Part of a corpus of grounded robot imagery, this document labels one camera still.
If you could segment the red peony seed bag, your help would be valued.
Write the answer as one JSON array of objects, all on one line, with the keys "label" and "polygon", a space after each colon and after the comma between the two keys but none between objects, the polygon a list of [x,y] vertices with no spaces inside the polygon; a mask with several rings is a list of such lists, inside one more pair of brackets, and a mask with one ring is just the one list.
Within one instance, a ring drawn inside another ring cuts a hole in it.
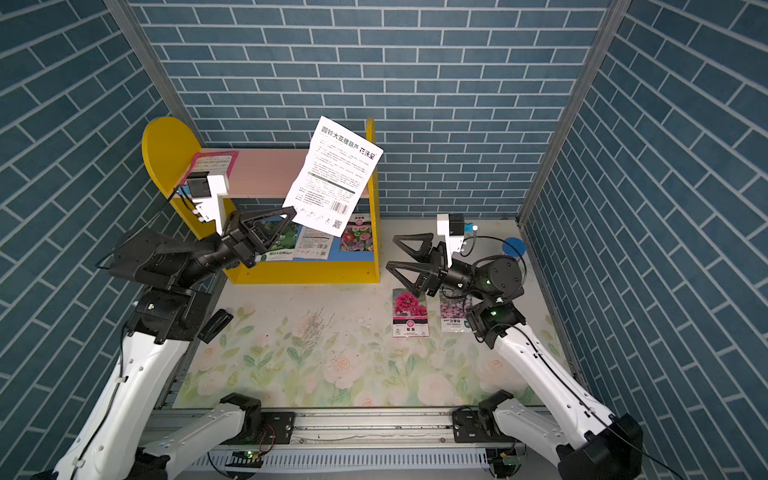
[{"label": "red peony seed bag", "polygon": [[429,336],[425,295],[417,296],[404,288],[396,288],[392,291],[392,334],[394,338]]}]

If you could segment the purple flower seed bag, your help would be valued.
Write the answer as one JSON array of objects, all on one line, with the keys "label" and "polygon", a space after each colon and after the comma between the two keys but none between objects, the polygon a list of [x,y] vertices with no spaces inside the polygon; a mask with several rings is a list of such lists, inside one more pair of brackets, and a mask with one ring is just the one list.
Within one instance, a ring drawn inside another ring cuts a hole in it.
[{"label": "purple flower seed bag", "polygon": [[472,307],[472,300],[467,297],[454,298],[439,295],[439,313],[443,333],[468,333],[471,327],[467,313]]}]

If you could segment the white text gourd seed bag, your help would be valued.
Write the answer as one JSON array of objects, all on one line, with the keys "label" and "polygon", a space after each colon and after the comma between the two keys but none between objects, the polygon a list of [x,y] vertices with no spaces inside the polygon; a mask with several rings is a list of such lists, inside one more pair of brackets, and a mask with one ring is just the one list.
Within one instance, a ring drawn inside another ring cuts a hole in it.
[{"label": "white text gourd seed bag", "polygon": [[295,210],[295,223],[340,237],[382,156],[381,147],[322,116],[283,206]]}]

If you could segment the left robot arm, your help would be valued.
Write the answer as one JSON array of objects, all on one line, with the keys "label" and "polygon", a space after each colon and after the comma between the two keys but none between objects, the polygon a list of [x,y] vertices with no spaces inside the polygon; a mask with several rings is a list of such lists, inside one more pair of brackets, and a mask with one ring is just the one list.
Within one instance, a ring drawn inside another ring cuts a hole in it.
[{"label": "left robot arm", "polygon": [[142,229],[115,248],[109,274],[143,285],[143,293],[124,324],[118,360],[96,405],[72,446],[38,478],[173,479],[222,443],[264,438],[260,400],[230,393],[170,439],[140,442],[190,345],[210,342],[232,319],[225,311],[210,314],[212,297],[195,284],[222,270],[254,267],[295,215],[292,207],[235,211],[223,232],[202,240]]}]

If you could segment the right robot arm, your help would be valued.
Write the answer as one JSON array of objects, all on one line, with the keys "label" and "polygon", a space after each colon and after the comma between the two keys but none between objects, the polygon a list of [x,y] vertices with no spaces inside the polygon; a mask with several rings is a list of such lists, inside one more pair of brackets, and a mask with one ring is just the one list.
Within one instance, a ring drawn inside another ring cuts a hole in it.
[{"label": "right robot arm", "polygon": [[467,311],[476,340],[509,363],[543,401],[544,417],[506,391],[480,403],[489,434],[514,438],[553,464],[563,479],[635,479],[642,470],[643,431],[629,414],[616,416],[547,351],[514,301],[523,292],[522,256],[497,254],[467,263],[454,259],[430,233],[396,235],[409,261],[387,270],[412,294],[450,289],[477,304]]}]

